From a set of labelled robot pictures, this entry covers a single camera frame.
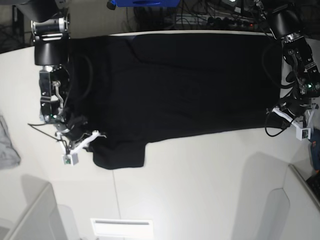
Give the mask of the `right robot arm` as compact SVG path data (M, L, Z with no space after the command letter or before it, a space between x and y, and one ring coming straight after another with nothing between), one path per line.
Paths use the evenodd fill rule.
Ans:
M34 63L39 72L40 114L46 125L57 129L56 139L74 148L87 136L81 126L84 116L75 117L70 108L72 75L69 63L69 9L55 0L23 0L17 8L31 20Z

